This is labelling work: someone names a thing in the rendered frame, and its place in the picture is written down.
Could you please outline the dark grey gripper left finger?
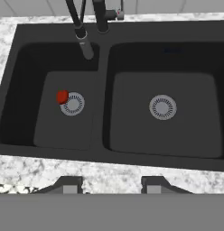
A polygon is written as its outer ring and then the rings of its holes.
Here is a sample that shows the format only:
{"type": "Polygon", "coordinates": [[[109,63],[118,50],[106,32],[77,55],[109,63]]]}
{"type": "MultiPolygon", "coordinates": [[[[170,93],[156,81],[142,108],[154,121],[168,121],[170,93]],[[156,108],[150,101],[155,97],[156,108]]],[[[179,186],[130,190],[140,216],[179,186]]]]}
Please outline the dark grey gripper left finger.
{"type": "Polygon", "coordinates": [[[82,176],[61,176],[54,184],[35,191],[35,194],[82,194],[82,184],[82,176]]]}

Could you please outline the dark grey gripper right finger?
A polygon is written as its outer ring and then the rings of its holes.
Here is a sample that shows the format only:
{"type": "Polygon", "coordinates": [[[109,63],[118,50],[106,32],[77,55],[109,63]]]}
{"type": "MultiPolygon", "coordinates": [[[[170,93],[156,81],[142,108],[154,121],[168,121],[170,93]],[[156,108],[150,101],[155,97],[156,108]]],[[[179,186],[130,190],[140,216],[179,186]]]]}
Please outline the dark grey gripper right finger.
{"type": "Polygon", "coordinates": [[[188,190],[172,185],[164,176],[143,176],[141,178],[141,184],[142,194],[190,194],[188,190]]]}

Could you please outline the black tap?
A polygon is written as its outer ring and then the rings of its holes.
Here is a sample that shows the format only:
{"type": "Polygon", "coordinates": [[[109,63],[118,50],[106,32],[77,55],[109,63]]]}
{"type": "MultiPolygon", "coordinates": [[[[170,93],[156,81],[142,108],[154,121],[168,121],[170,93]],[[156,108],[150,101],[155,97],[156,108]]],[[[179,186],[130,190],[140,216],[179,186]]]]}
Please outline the black tap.
{"type": "MultiPolygon", "coordinates": [[[[91,1],[96,16],[96,24],[99,33],[105,34],[109,31],[108,21],[123,20],[125,18],[124,0],[120,0],[120,7],[116,10],[107,9],[105,0],[91,1]]],[[[86,60],[91,60],[94,58],[94,51],[89,41],[88,32],[83,24],[86,2],[87,0],[82,0],[80,14],[78,14],[74,1],[65,0],[66,6],[68,7],[71,19],[73,21],[74,31],[79,46],[82,50],[82,54],[86,60]]]]}

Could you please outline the red bell pepper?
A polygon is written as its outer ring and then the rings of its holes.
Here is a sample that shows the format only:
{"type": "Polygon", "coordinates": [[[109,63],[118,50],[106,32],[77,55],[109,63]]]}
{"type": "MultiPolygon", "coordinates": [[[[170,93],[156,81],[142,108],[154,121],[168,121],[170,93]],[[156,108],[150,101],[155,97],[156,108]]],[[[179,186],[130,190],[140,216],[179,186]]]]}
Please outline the red bell pepper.
{"type": "Polygon", "coordinates": [[[56,100],[60,105],[65,104],[68,101],[68,98],[69,92],[67,90],[59,90],[56,94],[56,100]]]}

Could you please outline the black double sink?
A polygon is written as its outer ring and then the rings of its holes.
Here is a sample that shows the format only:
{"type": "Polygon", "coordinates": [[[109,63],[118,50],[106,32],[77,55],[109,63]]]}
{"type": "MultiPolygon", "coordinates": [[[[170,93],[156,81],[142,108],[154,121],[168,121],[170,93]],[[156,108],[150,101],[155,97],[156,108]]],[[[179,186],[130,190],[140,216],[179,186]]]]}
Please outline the black double sink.
{"type": "Polygon", "coordinates": [[[0,86],[0,154],[224,171],[224,21],[19,25],[0,86]],[[59,90],[69,92],[60,105],[59,90]]]}

